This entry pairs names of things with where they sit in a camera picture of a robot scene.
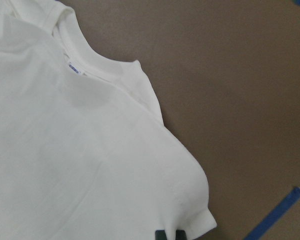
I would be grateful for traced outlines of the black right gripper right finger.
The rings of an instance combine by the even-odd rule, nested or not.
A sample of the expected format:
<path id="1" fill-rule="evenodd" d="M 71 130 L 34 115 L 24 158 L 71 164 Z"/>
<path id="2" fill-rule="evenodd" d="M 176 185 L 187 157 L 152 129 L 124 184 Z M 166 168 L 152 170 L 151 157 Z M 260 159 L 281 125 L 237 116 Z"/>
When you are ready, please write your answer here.
<path id="1" fill-rule="evenodd" d="M 187 240 L 187 234 L 185 230 L 177 229 L 175 231 L 175 240 Z"/>

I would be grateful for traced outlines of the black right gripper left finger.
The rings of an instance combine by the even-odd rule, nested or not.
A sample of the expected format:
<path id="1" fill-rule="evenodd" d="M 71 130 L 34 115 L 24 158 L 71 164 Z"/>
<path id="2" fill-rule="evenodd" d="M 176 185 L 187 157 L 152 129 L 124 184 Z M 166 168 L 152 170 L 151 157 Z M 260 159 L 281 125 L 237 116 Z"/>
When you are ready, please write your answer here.
<path id="1" fill-rule="evenodd" d="M 155 240 L 167 240 L 167 235 L 164 229 L 156 230 L 154 235 Z"/>

